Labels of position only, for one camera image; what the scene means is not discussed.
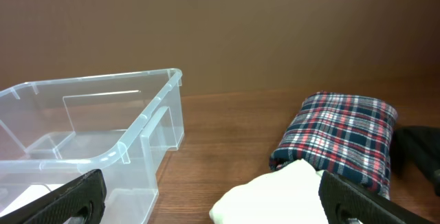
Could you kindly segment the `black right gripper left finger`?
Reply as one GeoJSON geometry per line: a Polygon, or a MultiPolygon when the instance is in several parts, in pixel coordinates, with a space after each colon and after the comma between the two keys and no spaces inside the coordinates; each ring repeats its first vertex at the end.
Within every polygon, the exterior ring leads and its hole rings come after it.
{"type": "Polygon", "coordinates": [[[1,224],[99,224],[105,210],[107,188],[100,169],[1,217],[1,224]]]}

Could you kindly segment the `clear plastic storage bin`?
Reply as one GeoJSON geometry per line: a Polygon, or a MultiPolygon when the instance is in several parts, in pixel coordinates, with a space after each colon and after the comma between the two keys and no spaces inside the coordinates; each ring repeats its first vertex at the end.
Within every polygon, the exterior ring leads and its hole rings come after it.
{"type": "Polygon", "coordinates": [[[179,69],[24,82],[1,91],[1,186],[61,184],[93,169],[103,223],[146,223],[156,172],[179,148],[179,69]]]}

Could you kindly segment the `plaid shirt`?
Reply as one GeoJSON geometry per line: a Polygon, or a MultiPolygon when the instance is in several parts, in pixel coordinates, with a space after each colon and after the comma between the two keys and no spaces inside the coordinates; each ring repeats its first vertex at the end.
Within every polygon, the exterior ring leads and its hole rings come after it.
{"type": "Polygon", "coordinates": [[[320,91],[304,100],[269,157],[280,170],[304,160],[389,198],[390,147],[398,114],[383,100],[320,91]]]}

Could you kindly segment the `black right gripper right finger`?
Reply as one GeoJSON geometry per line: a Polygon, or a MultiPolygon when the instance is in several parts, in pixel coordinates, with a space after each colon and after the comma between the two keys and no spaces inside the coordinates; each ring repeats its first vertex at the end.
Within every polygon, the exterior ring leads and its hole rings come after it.
{"type": "Polygon", "coordinates": [[[431,224],[428,219],[328,171],[322,174],[318,194],[330,224],[353,219],[363,224],[431,224]]]}

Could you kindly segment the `white label in bin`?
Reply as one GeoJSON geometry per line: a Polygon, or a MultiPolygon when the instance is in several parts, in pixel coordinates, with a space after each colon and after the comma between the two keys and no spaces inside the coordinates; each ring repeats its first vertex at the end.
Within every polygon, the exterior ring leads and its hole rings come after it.
{"type": "Polygon", "coordinates": [[[1,216],[5,216],[33,202],[60,186],[61,184],[19,184],[1,186],[1,216]]]}

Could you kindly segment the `cream cloth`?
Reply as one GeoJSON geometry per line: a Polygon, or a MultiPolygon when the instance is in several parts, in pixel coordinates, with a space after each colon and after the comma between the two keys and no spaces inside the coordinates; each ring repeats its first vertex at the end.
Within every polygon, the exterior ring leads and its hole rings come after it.
{"type": "Polygon", "coordinates": [[[214,223],[327,223],[318,195],[323,171],[305,160],[227,191],[211,208],[214,223]]]}

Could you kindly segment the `black folded garment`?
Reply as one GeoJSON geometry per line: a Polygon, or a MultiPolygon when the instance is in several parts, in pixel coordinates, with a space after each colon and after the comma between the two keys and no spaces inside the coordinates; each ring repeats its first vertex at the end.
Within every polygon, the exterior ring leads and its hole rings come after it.
{"type": "Polygon", "coordinates": [[[411,161],[432,184],[439,196],[439,128],[401,126],[393,131],[390,146],[391,170],[401,175],[411,161]]]}

